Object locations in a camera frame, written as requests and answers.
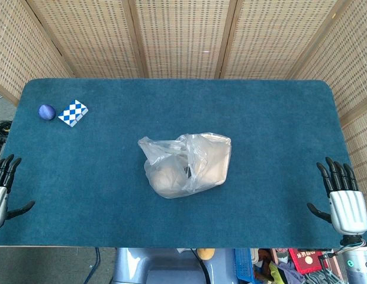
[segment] robotic hand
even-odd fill
[[[6,159],[0,160],[0,228],[3,226],[5,220],[26,213],[35,204],[35,201],[30,201],[22,208],[7,211],[8,195],[11,191],[12,182],[14,181],[15,171],[21,162],[21,158],[17,158],[11,163],[13,158],[14,155],[12,154]]]
[[[330,174],[321,163],[317,163],[317,167],[323,177],[331,214],[319,211],[311,203],[307,207],[315,216],[331,223],[343,239],[340,241],[342,248],[324,254],[320,262],[323,266],[324,259],[343,254],[349,283],[367,284],[367,242],[362,238],[367,231],[365,200],[358,189],[355,173],[348,164],[343,167],[329,157],[326,157],[326,162]]]

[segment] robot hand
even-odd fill
[[[342,167],[326,157],[330,169],[317,163],[324,187],[330,200],[331,214],[319,211],[308,203],[308,209],[317,217],[333,224],[334,229],[345,236],[362,235],[367,231],[367,211],[362,192],[359,191],[355,173],[348,164]]]
[[[35,201],[30,201],[20,209],[7,211],[8,195],[11,191],[12,182],[14,181],[15,171],[21,162],[21,158],[17,158],[11,163],[13,158],[14,155],[12,154],[6,159],[0,160],[0,228],[3,226],[5,220],[26,213],[35,204]]]

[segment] blue ball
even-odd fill
[[[38,113],[39,116],[44,120],[52,120],[56,115],[56,111],[50,105],[41,105]]]

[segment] object inside plastic bag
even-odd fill
[[[214,133],[184,134],[176,140],[138,142],[151,187],[165,198],[205,191],[226,181],[231,139]]]

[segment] table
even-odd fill
[[[73,127],[44,121],[73,99]],[[225,184],[164,199],[150,187],[138,139],[213,132],[232,140]],[[5,154],[22,157],[0,245],[336,247],[310,214],[328,211],[316,162],[349,158],[330,88],[317,80],[37,79],[23,91]]]

